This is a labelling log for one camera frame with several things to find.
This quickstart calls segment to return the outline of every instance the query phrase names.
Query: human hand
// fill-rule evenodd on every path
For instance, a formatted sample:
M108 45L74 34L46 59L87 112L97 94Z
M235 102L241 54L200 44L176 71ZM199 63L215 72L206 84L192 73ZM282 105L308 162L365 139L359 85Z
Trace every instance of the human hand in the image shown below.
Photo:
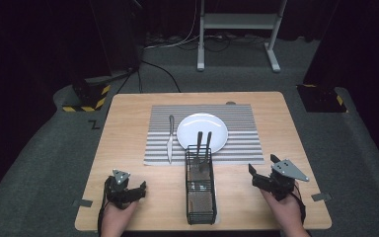
M101 236L121 236L137 206L138 200L132 202L126 209L119 209L113 203L109 202L104 210L104 218L101 225Z
M261 190L261 193L268 203L276 221L279 223L282 231L284 231L287 237L309 236L303 227L303 223L301 222L300 206L295 197L288 195L286 198L278 201L271 193L267 191ZM294 189L293 193L298 198L300 197L298 189Z

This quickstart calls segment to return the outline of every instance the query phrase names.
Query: metal bracket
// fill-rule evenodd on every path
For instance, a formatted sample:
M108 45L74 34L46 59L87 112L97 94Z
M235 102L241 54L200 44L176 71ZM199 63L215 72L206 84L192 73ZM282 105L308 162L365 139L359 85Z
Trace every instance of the metal bracket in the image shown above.
M309 182L309 177L307 177L303 172L301 172L290 160L285 159L271 165L271 168L278 172L280 175Z
M125 180L130 177L130 173L122 172L120 170L113 170L115 181L118 185L122 184Z

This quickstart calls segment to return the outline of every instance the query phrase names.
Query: robotic hand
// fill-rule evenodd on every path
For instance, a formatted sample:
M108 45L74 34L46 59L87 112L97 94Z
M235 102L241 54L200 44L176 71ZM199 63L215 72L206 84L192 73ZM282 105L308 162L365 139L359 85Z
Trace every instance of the robotic hand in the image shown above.
M269 177L257 174L257 170L249 164L252 175L252 185L272 193L276 200L284 199L294 191L295 179L309 182L306 177L290 160L280 161L275 155L270 155L272 173Z

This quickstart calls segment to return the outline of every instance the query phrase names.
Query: metal mesh caddy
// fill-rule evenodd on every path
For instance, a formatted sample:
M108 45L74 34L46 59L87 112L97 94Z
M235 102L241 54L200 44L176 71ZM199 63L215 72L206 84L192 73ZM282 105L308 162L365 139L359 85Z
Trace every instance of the metal mesh caddy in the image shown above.
M188 223L213 224L217 207L211 149L190 145L185 167Z

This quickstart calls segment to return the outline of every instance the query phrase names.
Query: striped placemat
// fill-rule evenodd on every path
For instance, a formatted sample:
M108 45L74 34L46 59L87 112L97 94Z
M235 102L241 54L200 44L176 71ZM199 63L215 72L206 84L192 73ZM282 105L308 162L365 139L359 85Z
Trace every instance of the striped placemat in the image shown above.
M222 119L229 131L226 144L212 154L213 164L263 164L264 156L251 105L176 105L153 106L144 155L145 165L167 166L166 143L169 139L169 115L175 118L172 165L185 165L185 149L177 139L180 122L196 113Z

